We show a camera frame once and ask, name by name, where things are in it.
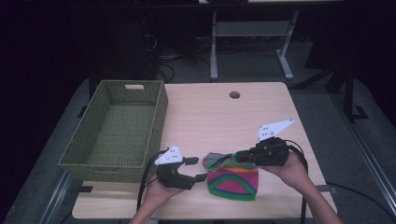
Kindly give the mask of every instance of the wicker basket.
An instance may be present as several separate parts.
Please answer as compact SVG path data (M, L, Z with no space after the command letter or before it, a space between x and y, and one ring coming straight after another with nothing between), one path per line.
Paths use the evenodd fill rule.
M140 182L160 150L167 105L161 81L102 81L59 165L83 180Z

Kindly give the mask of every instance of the gray carpet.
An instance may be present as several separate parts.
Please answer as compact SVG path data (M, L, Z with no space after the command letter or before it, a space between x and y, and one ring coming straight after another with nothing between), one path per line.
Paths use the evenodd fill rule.
M281 39L268 42L265 40L238 40L245 42L243 51L234 54L219 54L218 82L248 82L248 81L282 81L288 86L295 85L318 70L304 68L304 62L309 53L309 41L293 41L287 53L290 68L295 75L294 80L283 77L280 65L275 55L275 49L281 44ZM175 83L209 82L208 53L199 54L199 59L179 59L167 63L175 70ZM162 67L163 72L171 76L171 70ZM380 204L389 206L375 183L358 144L348 129L343 115L337 110L332 96L324 90L327 78L320 80L303 91L291 91L291 97L312 148L318 159L322 173L327 181L347 186L373 197ZM384 171L392 183L396 182L396 132L380 109L375 105L370 92L356 82L355 105L361 105L369 116L367 120L357 120L361 134L368 145L374 149ZM50 196L57 185L63 170L57 166L73 131L78 125L78 114L89 101L88 81L81 84L69 106L64 111L51 138L43 149L35 169L27 179L25 186L14 203L13 212L5 223L39 223L50 202ZM78 194L80 180L72 179L66 191L62 206L56 211L53 223L127 223L128 220L77 220L68 217ZM332 195L338 214L345 223L392 223L391 219L366 198L345 189L336 188ZM299 220L274 220L275 223L299 223ZM173 223L211 223L208 221L170 221ZM262 221L227 221L226 223L269 223Z

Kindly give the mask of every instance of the person's hand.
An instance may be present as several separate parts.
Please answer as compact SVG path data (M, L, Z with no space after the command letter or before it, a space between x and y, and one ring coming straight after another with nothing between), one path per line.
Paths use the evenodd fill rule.
M159 207L184 190L167 188L157 179L156 175L152 176L150 181L152 182L148 185L144 202L157 204Z
M289 152L289 158L283 166L262 166L260 168L279 176L285 184L299 192L306 189L307 185L313 185L303 163L294 152Z

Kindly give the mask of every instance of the wooden table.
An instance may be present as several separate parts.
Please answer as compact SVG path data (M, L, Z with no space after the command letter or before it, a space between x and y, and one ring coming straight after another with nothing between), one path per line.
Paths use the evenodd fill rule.
M289 91L283 83L207 83L165 85L169 98L161 148L178 145L185 157L198 157L198 164L182 166L184 175L205 173L202 158L209 152L231 153L255 146L259 126L285 119L295 122L278 137L299 144L316 185L325 185ZM240 98L230 97L238 91ZM206 182L197 183L172 198L154 219L267 219L297 218L302 196L277 176L263 170L256 201L238 202L211 195ZM91 192L78 195L75 218L131 218L136 209L139 184L85 181ZM324 197L335 210L330 192ZM309 209L307 217L312 217Z

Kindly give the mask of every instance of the colorful fabric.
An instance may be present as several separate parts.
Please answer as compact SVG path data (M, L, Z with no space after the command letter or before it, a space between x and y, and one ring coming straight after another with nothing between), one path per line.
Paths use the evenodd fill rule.
M237 201L255 200L259 169L253 163L239 163L234 154L209 153L203 166L208 171L207 186L211 194Z

